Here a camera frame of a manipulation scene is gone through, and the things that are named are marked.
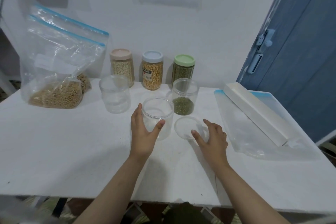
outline plastic bag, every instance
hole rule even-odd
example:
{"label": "plastic bag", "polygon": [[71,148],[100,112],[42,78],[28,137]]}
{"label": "plastic bag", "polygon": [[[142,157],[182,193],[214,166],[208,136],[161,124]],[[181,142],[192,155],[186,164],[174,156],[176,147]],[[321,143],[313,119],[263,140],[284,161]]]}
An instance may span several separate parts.
{"label": "plastic bag", "polygon": [[63,14],[59,14],[41,5],[32,6],[31,14],[53,26],[72,32],[76,35],[89,38],[93,41],[103,43],[105,45],[109,39],[108,32],[66,17]]}
{"label": "plastic bag", "polygon": [[[289,124],[293,125],[295,123],[294,119],[271,93],[250,92],[276,114],[288,121]],[[314,146],[309,145],[309,143],[313,144],[313,142],[308,141],[310,139],[304,134],[302,129],[294,127],[301,137],[288,141],[284,146],[276,146],[222,90],[216,90],[214,93],[225,132],[236,152],[242,152],[253,158],[264,160],[320,159],[319,152],[315,150]]]}
{"label": "plastic bag", "polygon": [[81,73],[103,54],[105,44],[34,15],[27,25],[27,51],[20,56],[22,99],[41,107],[75,108],[91,87]]}

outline left hand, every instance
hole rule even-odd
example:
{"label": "left hand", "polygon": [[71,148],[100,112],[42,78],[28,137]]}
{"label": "left hand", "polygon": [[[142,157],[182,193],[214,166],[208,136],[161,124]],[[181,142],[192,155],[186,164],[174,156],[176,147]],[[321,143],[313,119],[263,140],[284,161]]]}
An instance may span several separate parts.
{"label": "left hand", "polygon": [[153,152],[156,139],[166,121],[160,120],[153,131],[148,132],[144,125],[141,109],[142,105],[139,103],[131,117],[132,145],[129,156],[147,160]]}

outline paper label on bag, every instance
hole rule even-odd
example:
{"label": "paper label on bag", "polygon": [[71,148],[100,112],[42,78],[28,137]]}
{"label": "paper label on bag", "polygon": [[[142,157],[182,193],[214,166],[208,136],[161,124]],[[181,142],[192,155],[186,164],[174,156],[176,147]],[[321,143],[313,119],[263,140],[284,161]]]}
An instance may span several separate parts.
{"label": "paper label on bag", "polygon": [[56,57],[49,57],[40,53],[36,55],[34,66],[61,74],[74,74],[77,70],[76,66],[65,63]]}
{"label": "paper label on bag", "polygon": [[143,78],[147,81],[151,81],[152,80],[152,71],[147,70],[147,69],[143,69],[143,74],[142,74]]}

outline jar with mung beans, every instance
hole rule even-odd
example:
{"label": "jar with mung beans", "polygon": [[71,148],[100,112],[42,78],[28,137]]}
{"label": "jar with mung beans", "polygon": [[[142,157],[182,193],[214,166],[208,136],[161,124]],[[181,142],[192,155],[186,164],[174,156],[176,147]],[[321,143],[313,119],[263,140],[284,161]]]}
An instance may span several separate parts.
{"label": "jar with mung beans", "polygon": [[195,67],[195,59],[190,55],[180,54],[174,57],[171,83],[179,78],[191,79]]}
{"label": "jar with mung beans", "polygon": [[128,86],[134,84],[134,66],[132,53],[127,49],[114,49],[110,54],[114,74],[123,75],[128,79]]}
{"label": "jar with mung beans", "polygon": [[146,89],[157,90],[162,84],[163,54],[148,51],[142,55],[142,82]]}

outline right hand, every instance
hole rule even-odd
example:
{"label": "right hand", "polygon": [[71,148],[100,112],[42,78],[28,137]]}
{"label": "right hand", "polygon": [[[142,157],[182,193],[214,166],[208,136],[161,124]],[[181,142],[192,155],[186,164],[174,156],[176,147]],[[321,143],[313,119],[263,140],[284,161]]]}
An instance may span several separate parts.
{"label": "right hand", "polygon": [[206,143],[195,130],[191,130],[191,134],[198,143],[205,160],[216,173],[222,168],[230,167],[228,159],[226,158],[226,148],[228,147],[226,133],[223,132],[220,125],[211,123],[206,119],[203,121],[209,128],[210,137],[208,142]]}

